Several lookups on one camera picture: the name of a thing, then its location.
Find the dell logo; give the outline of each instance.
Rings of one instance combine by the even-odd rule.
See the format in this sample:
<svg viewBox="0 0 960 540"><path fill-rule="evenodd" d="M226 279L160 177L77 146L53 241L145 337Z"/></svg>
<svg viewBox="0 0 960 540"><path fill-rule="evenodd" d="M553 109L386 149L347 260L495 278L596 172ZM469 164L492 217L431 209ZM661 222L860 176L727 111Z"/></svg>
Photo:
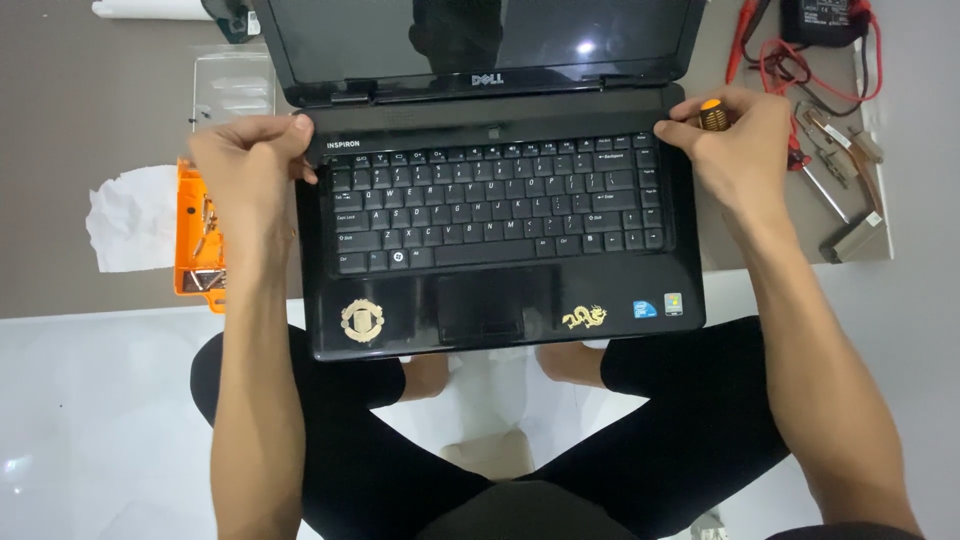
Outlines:
<svg viewBox="0 0 960 540"><path fill-rule="evenodd" d="M354 146L360 146L359 140L341 140L339 142L327 142L327 148L353 148Z"/></svg>
<svg viewBox="0 0 960 540"><path fill-rule="evenodd" d="M500 78L499 73L494 73L492 75L474 75L472 80L474 86L503 84L503 79Z"/></svg>

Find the orange tray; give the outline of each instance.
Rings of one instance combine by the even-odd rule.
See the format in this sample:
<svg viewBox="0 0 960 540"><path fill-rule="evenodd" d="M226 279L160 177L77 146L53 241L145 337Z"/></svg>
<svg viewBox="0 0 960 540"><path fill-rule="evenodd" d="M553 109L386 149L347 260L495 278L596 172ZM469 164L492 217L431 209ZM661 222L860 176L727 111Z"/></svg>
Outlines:
<svg viewBox="0 0 960 540"><path fill-rule="evenodd" d="M206 199L206 184L192 161L177 160L177 185L174 292L203 296L211 311L223 313L227 307L224 236L216 225L204 234L204 208L207 215L216 215L216 207Z"/></svg>

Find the gold sticker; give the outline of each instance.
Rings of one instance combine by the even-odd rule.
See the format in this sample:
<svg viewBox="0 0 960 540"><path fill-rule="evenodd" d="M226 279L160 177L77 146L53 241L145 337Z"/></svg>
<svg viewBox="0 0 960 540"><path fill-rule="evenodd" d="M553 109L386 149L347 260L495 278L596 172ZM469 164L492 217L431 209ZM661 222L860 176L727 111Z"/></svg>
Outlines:
<svg viewBox="0 0 960 540"><path fill-rule="evenodd" d="M587 328L591 328L602 325L606 318L607 311L600 306L593 306L590 309L577 306L573 313L564 315L564 324L569 326L571 330L584 323L587 323Z"/></svg>
<svg viewBox="0 0 960 540"><path fill-rule="evenodd" d="M383 308L369 300L354 300L341 312L344 333L359 343L367 343L383 330Z"/></svg>

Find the intel core sticker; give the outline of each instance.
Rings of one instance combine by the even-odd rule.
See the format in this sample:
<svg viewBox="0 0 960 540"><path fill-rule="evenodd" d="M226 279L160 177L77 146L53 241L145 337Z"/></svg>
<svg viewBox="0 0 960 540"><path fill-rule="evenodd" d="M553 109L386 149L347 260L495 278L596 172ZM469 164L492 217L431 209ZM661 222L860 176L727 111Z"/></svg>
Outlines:
<svg viewBox="0 0 960 540"><path fill-rule="evenodd" d="M649 319L650 317L657 316L657 309L653 307L653 304L649 302L638 301L634 302L634 318L635 319Z"/></svg>
<svg viewBox="0 0 960 540"><path fill-rule="evenodd" d="M684 314L684 295L672 292L663 295L663 314L667 317L679 317Z"/></svg>

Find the space bar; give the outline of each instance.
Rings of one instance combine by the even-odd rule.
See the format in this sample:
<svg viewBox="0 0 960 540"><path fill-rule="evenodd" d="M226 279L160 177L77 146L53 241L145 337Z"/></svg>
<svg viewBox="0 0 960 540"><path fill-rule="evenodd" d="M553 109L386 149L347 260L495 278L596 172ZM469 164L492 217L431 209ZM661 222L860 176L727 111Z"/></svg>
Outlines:
<svg viewBox="0 0 960 540"><path fill-rule="evenodd" d="M434 249L434 262L437 266L455 264L479 264L481 262L505 262L537 258L533 240L508 240L506 242L482 242L441 246Z"/></svg>

